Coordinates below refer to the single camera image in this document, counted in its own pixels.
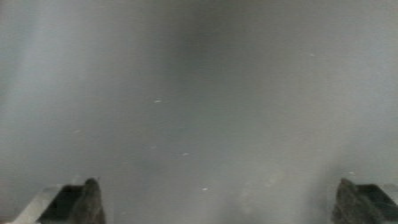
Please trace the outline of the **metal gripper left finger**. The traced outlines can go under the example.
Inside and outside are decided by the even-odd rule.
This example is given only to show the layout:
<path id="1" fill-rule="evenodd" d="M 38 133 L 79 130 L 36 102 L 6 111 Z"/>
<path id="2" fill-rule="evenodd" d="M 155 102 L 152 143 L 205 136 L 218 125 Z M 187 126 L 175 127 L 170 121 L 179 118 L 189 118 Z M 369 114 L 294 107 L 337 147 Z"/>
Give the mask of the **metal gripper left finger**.
<path id="1" fill-rule="evenodd" d="M 97 180 L 45 187 L 10 224 L 106 224 Z"/>

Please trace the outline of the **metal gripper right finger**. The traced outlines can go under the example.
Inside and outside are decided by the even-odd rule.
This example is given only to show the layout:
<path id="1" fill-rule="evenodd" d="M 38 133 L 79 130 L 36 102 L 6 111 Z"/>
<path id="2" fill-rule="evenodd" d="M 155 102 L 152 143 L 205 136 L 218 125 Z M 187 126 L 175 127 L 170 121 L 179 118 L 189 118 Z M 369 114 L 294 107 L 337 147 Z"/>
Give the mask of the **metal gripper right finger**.
<path id="1" fill-rule="evenodd" d="M 331 224 L 398 224 L 398 185 L 354 184 L 340 179 Z"/>

